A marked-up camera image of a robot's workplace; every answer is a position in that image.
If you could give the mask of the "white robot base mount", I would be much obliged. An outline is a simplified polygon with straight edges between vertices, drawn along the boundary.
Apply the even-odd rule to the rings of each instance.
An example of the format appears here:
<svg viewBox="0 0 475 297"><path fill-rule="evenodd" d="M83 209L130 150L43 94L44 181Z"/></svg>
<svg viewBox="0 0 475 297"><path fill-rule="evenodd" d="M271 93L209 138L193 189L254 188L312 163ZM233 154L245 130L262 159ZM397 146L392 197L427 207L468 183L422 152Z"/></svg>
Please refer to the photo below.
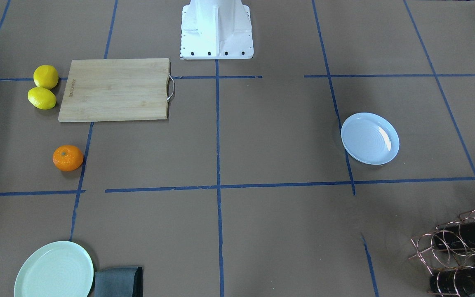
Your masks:
<svg viewBox="0 0 475 297"><path fill-rule="evenodd" d="M182 7L181 59L251 59L253 56L251 13L241 0L191 0Z"/></svg>

